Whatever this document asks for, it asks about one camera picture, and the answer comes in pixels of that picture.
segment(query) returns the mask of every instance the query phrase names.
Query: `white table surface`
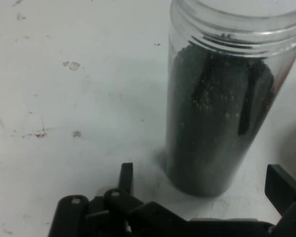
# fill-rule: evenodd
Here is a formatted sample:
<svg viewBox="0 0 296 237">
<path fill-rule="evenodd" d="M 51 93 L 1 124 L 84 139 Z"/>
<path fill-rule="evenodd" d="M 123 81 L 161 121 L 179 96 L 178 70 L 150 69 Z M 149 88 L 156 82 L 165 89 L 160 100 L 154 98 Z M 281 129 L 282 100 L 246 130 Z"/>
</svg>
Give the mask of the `white table surface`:
<svg viewBox="0 0 296 237">
<path fill-rule="evenodd" d="M 279 220 L 263 190 L 269 163 L 296 176 L 296 63 L 231 188 L 187 196 L 158 164 L 169 6 L 0 0 L 0 237 L 47 236 L 59 199 L 102 194 L 130 161 L 135 196 L 185 219 Z"/>
</svg>

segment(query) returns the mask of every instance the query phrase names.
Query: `jar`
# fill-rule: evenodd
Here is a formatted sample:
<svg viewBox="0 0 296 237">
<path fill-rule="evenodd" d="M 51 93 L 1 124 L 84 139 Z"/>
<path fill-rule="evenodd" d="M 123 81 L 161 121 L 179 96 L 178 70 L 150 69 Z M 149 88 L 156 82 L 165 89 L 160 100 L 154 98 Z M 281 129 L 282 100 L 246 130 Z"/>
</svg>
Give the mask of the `jar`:
<svg viewBox="0 0 296 237">
<path fill-rule="evenodd" d="M 182 191 L 229 187 L 296 58 L 293 2 L 173 0 L 166 172 Z"/>
</svg>

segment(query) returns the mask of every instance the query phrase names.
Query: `black granular material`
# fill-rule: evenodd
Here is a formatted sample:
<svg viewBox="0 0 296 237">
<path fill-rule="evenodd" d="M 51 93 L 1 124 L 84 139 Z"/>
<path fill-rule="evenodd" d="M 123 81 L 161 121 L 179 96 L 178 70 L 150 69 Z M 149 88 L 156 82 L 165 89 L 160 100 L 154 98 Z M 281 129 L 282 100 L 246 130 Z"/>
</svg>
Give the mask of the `black granular material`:
<svg viewBox="0 0 296 237">
<path fill-rule="evenodd" d="M 217 196 L 273 101 L 265 58 L 231 56 L 190 42 L 173 61 L 168 88 L 167 173 L 181 190 Z"/>
</svg>

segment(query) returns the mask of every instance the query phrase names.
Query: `jar rim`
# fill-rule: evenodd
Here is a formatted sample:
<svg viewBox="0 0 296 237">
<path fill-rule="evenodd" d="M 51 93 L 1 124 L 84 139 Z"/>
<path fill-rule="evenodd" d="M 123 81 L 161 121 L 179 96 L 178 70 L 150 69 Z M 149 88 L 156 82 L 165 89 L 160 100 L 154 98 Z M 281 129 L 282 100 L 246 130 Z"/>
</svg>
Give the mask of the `jar rim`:
<svg viewBox="0 0 296 237">
<path fill-rule="evenodd" d="M 181 25 L 186 40 L 232 55 L 260 57 L 296 47 L 296 10 L 268 17 L 245 16 L 195 0 L 173 0 L 171 21 Z"/>
<path fill-rule="evenodd" d="M 260 20 L 265 20 L 265 19 L 279 19 L 279 18 L 287 17 L 289 15 L 296 15 L 296 10 L 289 11 L 287 13 L 278 14 L 278 15 L 273 15 L 273 16 L 242 15 L 242 14 L 236 14 L 236 13 L 231 13 L 231 12 L 215 9 L 214 7 L 208 6 L 207 4 L 202 3 L 200 1 L 195 1 L 195 3 L 201 5 L 204 8 L 207 8 L 208 10 L 216 11 L 216 12 L 218 12 L 220 14 L 229 15 L 231 17 L 235 17 L 235 18 L 239 18 L 239 19 L 251 19 L 251 20 L 260 19 Z"/>
</svg>

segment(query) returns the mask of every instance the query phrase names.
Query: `black plastic part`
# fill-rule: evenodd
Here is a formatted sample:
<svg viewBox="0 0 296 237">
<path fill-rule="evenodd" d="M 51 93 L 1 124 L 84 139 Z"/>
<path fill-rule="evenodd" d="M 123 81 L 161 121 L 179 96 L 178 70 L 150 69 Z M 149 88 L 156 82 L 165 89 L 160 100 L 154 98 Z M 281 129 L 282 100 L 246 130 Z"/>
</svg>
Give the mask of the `black plastic part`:
<svg viewBox="0 0 296 237">
<path fill-rule="evenodd" d="M 296 237 L 296 202 L 290 206 L 274 228 L 273 237 Z"/>
<path fill-rule="evenodd" d="M 124 190 L 112 189 L 104 194 L 105 208 L 110 209 L 113 214 L 122 214 L 124 217 L 128 217 L 135 208 L 143 204 Z"/>
<path fill-rule="evenodd" d="M 296 180 L 281 166 L 268 165 L 265 195 L 276 210 L 283 215 L 289 206 L 296 201 Z"/>
<path fill-rule="evenodd" d="M 68 196 L 58 203 L 49 237 L 77 237 L 80 222 L 88 208 L 88 199 L 84 196 Z"/>
<path fill-rule="evenodd" d="M 133 194 L 133 163 L 123 163 L 119 175 L 118 188 Z"/>
<path fill-rule="evenodd" d="M 269 165 L 265 184 L 265 194 L 283 215 L 276 226 L 248 220 L 187 222 L 156 202 L 136 199 L 132 186 L 133 165 L 126 163 L 119 188 L 104 197 L 61 199 L 49 237 L 296 237 L 296 181 L 278 165 Z"/>
<path fill-rule="evenodd" d="M 156 202 L 144 204 L 131 212 L 129 224 L 142 236 L 186 236 L 187 221 Z"/>
<path fill-rule="evenodd" d="M 259 221 L 191 221 L 188 237 L 267 237 L 272 226 Z"/>
</svg>

